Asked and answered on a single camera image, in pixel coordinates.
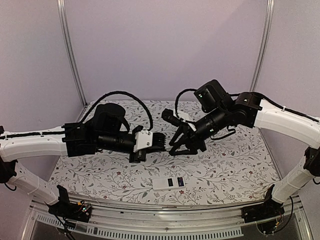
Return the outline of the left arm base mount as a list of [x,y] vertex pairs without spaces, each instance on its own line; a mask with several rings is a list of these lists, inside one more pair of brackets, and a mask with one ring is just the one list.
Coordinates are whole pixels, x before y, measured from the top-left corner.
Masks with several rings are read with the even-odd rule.
[[81,200],[77,203],[70,202],[68,191],[57,185],[58,202],[48,206],[48,213],[68,220],[88,223],[92,214],[92,205]]

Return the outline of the white remote control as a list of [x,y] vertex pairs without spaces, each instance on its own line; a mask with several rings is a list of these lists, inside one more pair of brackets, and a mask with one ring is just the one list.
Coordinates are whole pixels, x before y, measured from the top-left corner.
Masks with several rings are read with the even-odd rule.
[[165,191],[165,190],[176,190],[182,189],[186,187],[186,183],[184,180],[184,187],[178,187],[176,177],[168,177],[168,178],[154,178],[152,179],[152,189],[154,191]]

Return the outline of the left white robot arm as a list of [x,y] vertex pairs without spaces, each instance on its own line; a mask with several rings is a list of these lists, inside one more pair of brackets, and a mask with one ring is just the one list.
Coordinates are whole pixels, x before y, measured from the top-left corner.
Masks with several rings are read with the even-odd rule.
[[166,136],[142,126],[133,130],[125,119],[125,109],[115,103],[99,104],[85,123],[66,123],[43,132],[0,131],[0,182],[25,190],[54,206],[63,216],[74,213],[67,190],[52,186],[27,170],[19,159],[41,156],[80,157],[108,150],[129,155],[129,162],[140,163],[149,153],[165,151]]

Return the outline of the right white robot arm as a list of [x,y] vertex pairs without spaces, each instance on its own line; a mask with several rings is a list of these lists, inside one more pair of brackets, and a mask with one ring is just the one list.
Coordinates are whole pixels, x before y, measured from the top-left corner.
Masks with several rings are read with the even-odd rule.
[[248,128],[271,130],[307,144],[300,162],[267,191],[258,213],[269,218],[292,194],[320,175],[320,120],[286,108],[258,92],[227,93],[213,79],[198,89],[195,97],[206,114],[192,121],[177,109],[165,109],[161,117],[176,126],[177,132],[169,145],[171,156],[196,155],[206,151],[205,140],[220,130],[242,125]]

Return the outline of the purple battery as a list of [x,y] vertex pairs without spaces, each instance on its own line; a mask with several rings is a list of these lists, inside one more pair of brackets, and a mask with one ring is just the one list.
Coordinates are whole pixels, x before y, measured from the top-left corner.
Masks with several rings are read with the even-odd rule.
[[185,186],[184,178],[183,177],[178,177],[177,178],[177,184],[179,188],[182,188]]

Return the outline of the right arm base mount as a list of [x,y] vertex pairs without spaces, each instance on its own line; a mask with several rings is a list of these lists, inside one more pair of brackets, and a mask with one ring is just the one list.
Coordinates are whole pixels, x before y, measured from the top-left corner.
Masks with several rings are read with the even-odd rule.
[[264,235],[274,234],[279,225],[280,220],[285,213],[283,203],[278,203],[272,199],[272,191],[275,185],[268,188],[262,203],[256,205],[245,206],[241,208],[241,217],[245,223],[258,222],[258,230]]

